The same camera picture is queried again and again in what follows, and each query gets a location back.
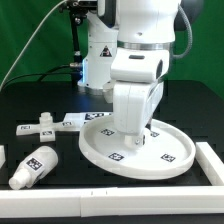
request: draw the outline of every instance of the cable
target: cable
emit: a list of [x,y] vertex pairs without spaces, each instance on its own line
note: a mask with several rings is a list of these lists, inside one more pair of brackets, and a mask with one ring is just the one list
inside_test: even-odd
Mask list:
[[[64,69],[64,68],[70,68],[70,65],[60,65],[60,66],[57,66],[55,68],[52,68],[52,69],[48,70],[46,72],[46,74],[52,73],[52,72],[55,72],[55,71],[58,71],[58,70],[61,70],[61,69]],[[43,74],[37,81],[41,82],[47,76],[46,74]]]
[[48,17],[64,2],[67,2],[68,0],[63,0],[60,3],[58,3],[56,6],[54,6],[50,12],[44,17],[44,19],[41,21],[41,23],[39,24],[39,26],[36,28],[36,30],[34,31],[34,33],[32,34],[32,36],[30,37],[30,39],[28,40],[28,42],[26,43],[25,47],[23,48],[23,50],[21,51],[21,53],[19,54],[19,56],[17,57],[17,59],[15,60],[15,62],[13,63],[13,65],[11,66],[11,68],[9,69],[9,71],[7,72],[7,74],[5,75],[1,85],[0,85],[0,92],[6,82],[6,80],[8,79],[8,77],[10,76],[11,72],[13,71],[13,69],[15,68],[15,66],[17,65],[17,63],[19,62],[20,58],[23,56],[24,52],[26,51],[26,49],[28,48],[28,46],[30,45],[31,41],[33,40],[33,38],[36,36],[37,32],[40,30],[40,28],[42,27],[42,25],[45,23],[45,21],[48,19]]
[[17,77],[14,77],[10,80],[8,80],[7,82],[4,83],[2,89],[4,89],[8,84],[10,84],[11,82],[17,80],[17,79],[21,79],[21,78],[25,78],[25,77],[31,77],[31,76],[43,76],[45,75],[46,76],[53,76],[53,75],[71,75],[72,72],[63,72],[63,73],[37,73],[37,74],[28,74],[28,75],[21,75],[21,76],[17,76]]
[[182,18],[184,20],[184,23],[185,23],[185,25],[187,27],[188,44],[187,44],[187,48],[186,48],[185,52],[180,54],[180,55],[174,55],[173,56],[174,59],[182,59],[182,58],[184,58],[190,52],[190,50],[192,48],[192,45],[193,45],[193,34],[192,34],[191,24],[190,24],[190,22],[188,20],[188,17],[185,14],[183,8],[180,5],[178,5],[178,10],[180,11],[180,14],[181,14],[181,16],[182,16]]

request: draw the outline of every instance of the white rectangular block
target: white rectangular block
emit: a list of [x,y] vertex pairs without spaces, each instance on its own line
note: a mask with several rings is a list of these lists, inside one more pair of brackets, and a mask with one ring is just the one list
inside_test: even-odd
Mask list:
[[5,150],[4,146],[0,145],[0,169],[4,163],[5,163]]

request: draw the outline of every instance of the black cable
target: black cable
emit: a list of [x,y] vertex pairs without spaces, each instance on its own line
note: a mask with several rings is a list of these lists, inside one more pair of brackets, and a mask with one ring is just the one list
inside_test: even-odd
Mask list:
[[48,76],[48,75],[71,75],[71,73],[72,72],[64,72],[64,73],[53,73],[53,72],[51,72],[51,73],[37,73],[37,74],[28,74],[28,75],[21,75],[21,76],[17,76],[17,77],[14,77],[14,78],[12,78],[12,79],[10,79],[10,80],[8,80],[4,85],[3,85],[3,87],[2,87],[2,89],[4,89],[8,84],[10,84],[11,82],[13,82],[13,81],[15,81],[15,80],[17,80],[17,79],[21,79],[21,78],[25,78],[25,77],[31,77],[31,76],[44,76],[44,77],[46,77],[46,76]]
[[50,70],[48,70],[46,73],[43,73],[43,75],[41,75],[41,77],[37,80],[38,82],[41,82],[46,76],[48,76],[49,73],[64,69],[64,68],[70,68],[70,65],[60,65],[57,67],[54,67]]

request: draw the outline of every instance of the black mount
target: black mount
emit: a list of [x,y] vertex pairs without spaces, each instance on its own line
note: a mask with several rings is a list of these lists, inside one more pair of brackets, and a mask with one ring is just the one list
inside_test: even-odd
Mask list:
[[69,17],[71,22],[72,40],[74,49],[74,62],[71,63],[72,84],[77,85],[77,81],[82,78],[82,54],[79,47],[79,37],[77,27],[83,24],[83,21],[87,18],[89,10],[96,10],[97,1],[80,1],[80,0],[68,0],[59,7],[59,12],[63,13],[64,10],[69,11]]

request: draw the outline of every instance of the white cable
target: white cable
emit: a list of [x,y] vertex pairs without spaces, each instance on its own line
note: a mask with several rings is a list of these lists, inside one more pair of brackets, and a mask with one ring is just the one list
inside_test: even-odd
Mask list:
[[44,19],[41,21],[41,23],[39,24],[39,26],[37,27],[37,29],[34,31],[34,33],[32,34],[32,36],[30,37],[30,39],[28,40],[28,42],[26,43],[25,47],[23,48],[23,50],[21,51],[21,53],[19,54],[19,56],[17,57],[17,59],[15,60],[15,62],[13,63],[13,65],[11,66],[11,68],[9,69],[9,71],[7,72],[7,74],[5,75],[1,85],[0,85],[0,92],[2,91],[2,88],[6,82],[6,80],[8,79],[8,77],[10,76],[10,74],[12,73],[13,69],[15,68],[15,66],[17,65],[17,63],[19,62],[19,60],[21,59],[21,57],[23,56],[24,52],[26,51],[26,49],[28,48],[28,46],[30,45],[31,41],[33,40],[33,38],[36,36],[37,32],[40,30],[40,28],[42,27],[42,25],[45,23],[45,21],[48,19],[48,17],[64,2],[67,2],[68,0],[63,0],[61,2],[59,2],[56,6],[54,6],[51,11],[44,17]]

